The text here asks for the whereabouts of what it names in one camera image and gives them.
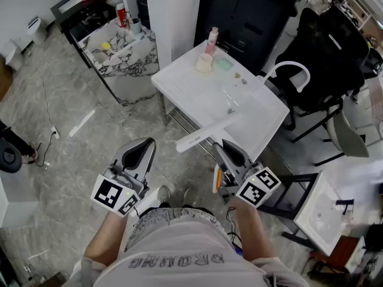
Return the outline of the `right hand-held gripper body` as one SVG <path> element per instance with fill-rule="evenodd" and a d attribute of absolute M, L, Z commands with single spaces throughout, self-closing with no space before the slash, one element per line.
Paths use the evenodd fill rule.
<path fill-rule="evenodd" d="M 261 162 L 253 162 L 234 173 L 215 168 L 212 192 L 219 194 L 224 204 L 237 197 L 258 208 L 281 185 L 280 179 Z"/>

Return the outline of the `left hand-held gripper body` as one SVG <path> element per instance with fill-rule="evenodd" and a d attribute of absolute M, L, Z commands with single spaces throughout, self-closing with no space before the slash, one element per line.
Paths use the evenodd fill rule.
<path fill-rule="evenodd" d="M 149 164 L 140 163 L 132 170 L 115 159 L 104 174 L 98 175 L 90 199 L 108 211 L 125 217 L 148 191 L 145 176 L 149 171 Z"/>

